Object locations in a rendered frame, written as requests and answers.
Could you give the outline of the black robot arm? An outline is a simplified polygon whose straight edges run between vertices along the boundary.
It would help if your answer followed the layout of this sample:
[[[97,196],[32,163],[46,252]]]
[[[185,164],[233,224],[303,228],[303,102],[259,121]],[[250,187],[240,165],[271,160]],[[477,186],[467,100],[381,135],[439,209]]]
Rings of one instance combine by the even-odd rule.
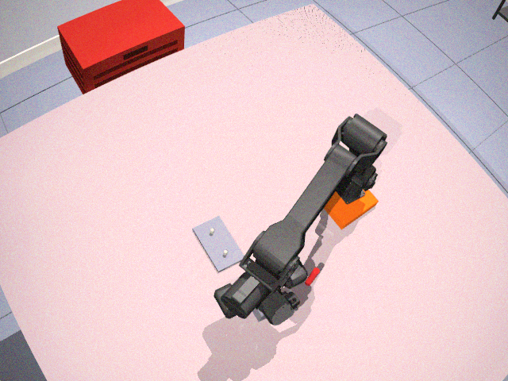
[[[378,174],[372,164],[385,149],[386,138],[387,134],[359,114],[338,125],[325,162],[298,201],[282,221],[262,231],[245,253],[238,265],[245,272],[221,296],[224,306],[243,319],[259,309],[272,325],[293,316],[300,299],[293,292],[282,293],[279,286],[283,287],[298,267],[306,231],[335,191],[348,205],[373,188]]]

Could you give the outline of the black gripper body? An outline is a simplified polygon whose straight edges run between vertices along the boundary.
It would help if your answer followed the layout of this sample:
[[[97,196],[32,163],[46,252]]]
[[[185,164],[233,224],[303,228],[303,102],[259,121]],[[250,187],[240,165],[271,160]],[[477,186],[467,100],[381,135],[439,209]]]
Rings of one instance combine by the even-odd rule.
[[[298,261],[298,267],[293,273],[293,275],[287,280],[287,282],[291,281],[292,287],[296,287],[300,283],[303,283],[307,279],[307,271],[305,267],[303,266],[301,260]],[[221,296],[232,286],[231,283],[224,285],[223,287],[215,289],[214,297],[217,301],[217,304],[220,306],[223,314],[226,318],[230,319],[236,316],[236,314],[233,314],[221,301]]]

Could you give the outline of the red peg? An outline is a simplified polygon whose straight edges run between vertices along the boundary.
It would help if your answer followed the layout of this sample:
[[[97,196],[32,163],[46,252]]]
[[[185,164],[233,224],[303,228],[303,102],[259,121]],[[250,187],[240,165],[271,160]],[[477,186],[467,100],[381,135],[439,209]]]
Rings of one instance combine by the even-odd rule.
[[[307,286],[309,286],[315,280],[315,278],[318,276],[319,272],[320,272],[320,269],[318,267],[314,268],[312,270],[312,272],[310,273],[309,277],[307,278],[307,280],[305,281],[305,284]]]

